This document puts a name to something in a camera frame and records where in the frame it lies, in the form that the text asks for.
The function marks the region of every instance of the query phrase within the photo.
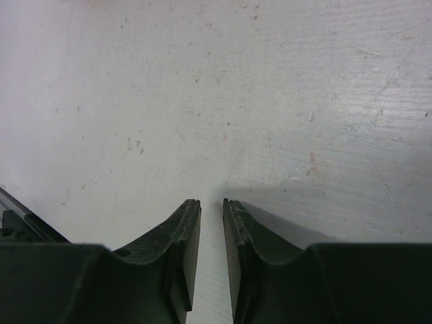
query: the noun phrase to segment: dark spot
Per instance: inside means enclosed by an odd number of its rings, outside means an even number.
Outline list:
[[[119,250],[115,250],[113,252],[121,258],[128,257],[132,254],[132,251],[128,250],[127,248],[120,248]]]

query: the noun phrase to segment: dirty surface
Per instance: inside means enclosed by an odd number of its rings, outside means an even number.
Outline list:
[[[336,240],[432,239],[431,15],[423,0],[2,1],[1,185],[112,248],[201,199],[188,323],[231,323],[225,196]]]

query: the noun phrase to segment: dark green plastic part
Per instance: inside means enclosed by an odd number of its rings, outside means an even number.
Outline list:
[[[431,244],[305,251],[223,202],[234,324],[432,323]]]

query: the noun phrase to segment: scratch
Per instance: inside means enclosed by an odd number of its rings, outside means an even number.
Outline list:
[[[392,189],[390,189],[389,185],[385,183],[386,180],[383,178],[383,176],[382,176],[381,173],[378,171],[377,167],[375,167],[375,164],[374,164],[372,161],[371,161],[371,166],[372,166],[373,170],[377,173],[378,178],[381,179],[381,183],[384,185],[384,187],[385,187],[385,192],[387,193],[387,195],[388,195],[388,196],[390,195],[390,196],[393,198],[394,203],[397,204],[398,201],[396,200],[396,197],[394,196],[394,194],[393,194],[393,192],[392,192]]]
[[[388,41],[391,37],[393,37],[393,36],[395,36],[395,35],[397,35],[397,34],[401,34],[401,33],[403,33],[403,32],[408,32],[409,30],[413,30],[413,29],[415,29],[415,28],[417,28],[417,27],[423,26],[423,25],[427,24],[430,20],[431,20],[431,19],[429,18],[429,19],[426,20],[425,22],[422,22],[422,23],[420,23],[420,24],[417,24],[417,25],[415,25],[415,26],[413,26],[413,27],[410,27],[410,28],[407,28],[407,29],[401,30],[401,31],[399,31],[399,32],[394,32],[393,34],[391,34],[390,36],[388,36],[385,40]]]
[[[361,125],[363,125],[363,123],[365,122],[366,117],[369,115],[369,113],[372,111],[373,108],[375,108],[375,103],[377,103],[378,99],[381,98],[381,96],[383,95],[385,89],[387,89],[387,87],[389,86],[390,82],[393,80],[393,77],[396,73],[393,73],[393,75],[391,76],[391,78],[389,78],[389,80],[387,81],[387,83],[385,84],[385,86],[379,91],[379,93],[375,96],[375,98],[373,99],[373,102],[371,104],[371,108],[368,109],[368,111],[365,113],[365,115],[363,116],[362,121],[360,122],[360,124],[357,126],[356,130],[352,133],[352,136],[350,138],[349,141],[351,141],[354,136],[356,135],[358,129],[361,127]]]
[[[240,106],[238,107],[231,115],[228,116],[227,120],[230,120],[232,116],[234,116],[234,114],[237,113],[237,111],[241,110],[241,108],[244,108],[246,110],[246,107]],[[177,177],[180,177],[182,174],[185,174],[187,171],[189,171],[190,169],[192,169],[195,165],[196,162],[198,162],[198,160],[204,155],[204,153],[207,151],[207,149],[210,147],[211,142],[215,139],[216,135],[220,134],[220,131],[223,127],[228,127],[226,125],[226,123],[223,123],[221,127],[219,127],[216,132],[214,133],[214,135],[211,137],[210,141],[208,142],[208,144],[205,146],[205,148],[201,151],[200,155],[195,158],[194,162],[192,162],[189,167],[187,167],[184,171],[182,171],[179,175],[177,175]]]
[[[325,172],[325,175],[324,175],[324,178],[323,178],[323,180],[321,181],[321,183],[319,184],[319,186],[318,186],[318,188],[315,190],[315,194],[319,194],[319,191],[322,191],[322,189],[323,189],[323,186],[324,186],[324,182],[325,182],[325,180],[327,179],[327,176],[329,175],[329,172],[327,171],[327,172]]]
[[[176,130],[177,133],[180,135],[180,138],[182,139],[182,141],[186,143],[186,141],[184,140],[184,137],[183,137],[182,133],[180,133],[178,127],[176,127],[175,130]]]
[[[167,19],[167,17],[168,17],[168,16],[165,16],[165,17],[161,20],[161,22],[159,22],[159,23],[155,26],[154,29],[158,28],[158,27],[163,23],[163,21],[164,21],[165,19]]]

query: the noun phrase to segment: white surface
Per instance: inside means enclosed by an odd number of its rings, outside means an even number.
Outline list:
[[[188,323],[232,322],[225,195],[338,240],[432,238],[430,0],[0,10],[1,185],[112,248],[201,199]]]

